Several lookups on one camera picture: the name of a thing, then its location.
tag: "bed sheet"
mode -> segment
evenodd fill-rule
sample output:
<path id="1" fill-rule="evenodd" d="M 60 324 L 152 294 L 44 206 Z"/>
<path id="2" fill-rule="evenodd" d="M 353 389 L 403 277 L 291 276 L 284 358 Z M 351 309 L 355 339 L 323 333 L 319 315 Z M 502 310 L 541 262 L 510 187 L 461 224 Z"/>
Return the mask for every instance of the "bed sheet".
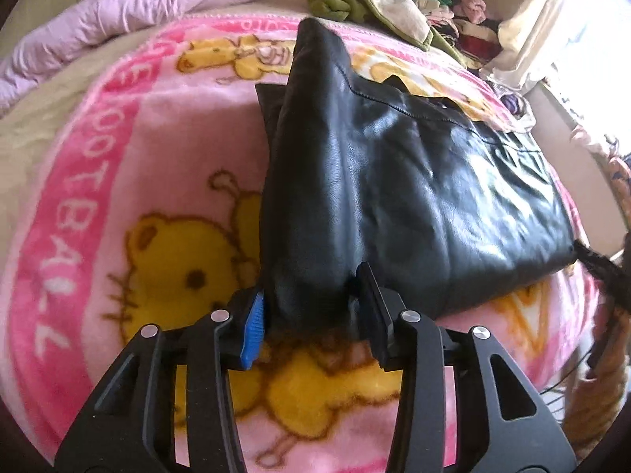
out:
<path id="1" fill-rule="evenodd" d="M 0 386 L 48 458 L 141 325 L 191 324 L 256 277 L 267 142 L 254 84 L 286 80 L 301 16 L 249 9 L 184 19 L 121 58 L 46 155 L 0 291 Z M 378 81 L 397 74 L 413 93 L 451 97 L 474 119 L 513 125 L 486 84 L 442 52 L 327 25 L 341 34 L 360 74 Z M 24 190 L 90 78 L 146 34 L 81 59 L 0 121 L 4 200 Z M 6 240 L 18 212 L 15 205 L 4 212 Z M 591 325 L 596 301 L 591 278 L 573 265 L 440 323 L 486 325 L 541 386 Z M 376 366 L 365 344 L 339 337 L 267 346 L 251 372 L 231 376 L 248 471 L 383 471 L 400 381 Z M 179 382 L 185 462 L 183 392 Z M 447 464 L 456 437 L 449 394 Z"/>

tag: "window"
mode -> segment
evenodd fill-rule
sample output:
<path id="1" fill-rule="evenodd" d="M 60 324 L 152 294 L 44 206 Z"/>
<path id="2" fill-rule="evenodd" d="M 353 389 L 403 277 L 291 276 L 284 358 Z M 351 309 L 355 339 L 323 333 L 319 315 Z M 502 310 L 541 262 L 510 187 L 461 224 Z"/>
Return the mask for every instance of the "window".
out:
<path id="1" fill-rule="evenodd" d="M 631 153 L 631 2 L 569 0 L 564 12 L 569 40 L 548 83 L 590 134 Z"/>

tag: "shiny black leather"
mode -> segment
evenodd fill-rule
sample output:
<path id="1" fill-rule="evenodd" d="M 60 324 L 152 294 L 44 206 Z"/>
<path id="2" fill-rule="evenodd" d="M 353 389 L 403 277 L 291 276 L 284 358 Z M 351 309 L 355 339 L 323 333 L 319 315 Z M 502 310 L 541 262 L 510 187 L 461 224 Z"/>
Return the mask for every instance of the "shiny black leather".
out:
<path id="1" fill-rule="evenodd" d="M 346 324 L 363 261 L 408 308 L 437 318 L 575 260 L 531 135 L 387 81 L 355 74 L 340 38 L 305 19 L 286 88 L 257 86 L 270 139 L 261 282 L 275 329 Z"/>

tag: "pink blanket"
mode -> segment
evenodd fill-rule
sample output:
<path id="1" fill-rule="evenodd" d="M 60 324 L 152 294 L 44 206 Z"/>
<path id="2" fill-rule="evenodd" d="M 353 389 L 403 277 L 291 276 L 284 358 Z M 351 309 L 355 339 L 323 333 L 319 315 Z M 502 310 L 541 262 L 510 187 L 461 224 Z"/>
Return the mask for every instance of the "pink blanket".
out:
<path id="1" fill-rule="evenodd" d="M 111 37 L 166 23 L 191 10 L 253 0 L 81 0 L 26 35 L 0 61 L 0 117 L 26 93 Z"/>
<path id="2" fill-rule="evenodd" d="M 2 396 L 45 456 L 143 324 L 192 324 L 254 282 L 268 158 L 254 84 L 285 83 L 298 22 L 173 23 L 105 73 L 58 135 L 0 291 Z M 327 25 L 363 76 L 397 74 L 415 94 L 451 97 L 472 118 L 513 125 L 488 86 L 442 52 Z M 486 325 L 540 387 L 591 325 L 596 299 L 574 265 L 441 324 Z M 449 464 L 456 421 L 447 379 Z M 365 344 L 335 336 L 267 344 L 251 371 L 231 375 L 248 471 L 382 472 L 400 382 Z M 186 463 L 181 378 L 176 391 L 177 454 Z"/>

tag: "curtain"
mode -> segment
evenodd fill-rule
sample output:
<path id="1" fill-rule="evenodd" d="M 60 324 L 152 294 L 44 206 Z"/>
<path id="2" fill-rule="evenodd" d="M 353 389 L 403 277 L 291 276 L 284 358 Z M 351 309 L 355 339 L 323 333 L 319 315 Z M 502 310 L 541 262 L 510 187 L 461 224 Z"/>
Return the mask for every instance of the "curtain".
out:
<path id="1" fill-rule="evenodd" d="M 502 53 L 480 74 L 515 91 L 526 93 L 546 74 L 566 46 L 568 0 L 524 0 L 515 15 L 499 27 Z"/>

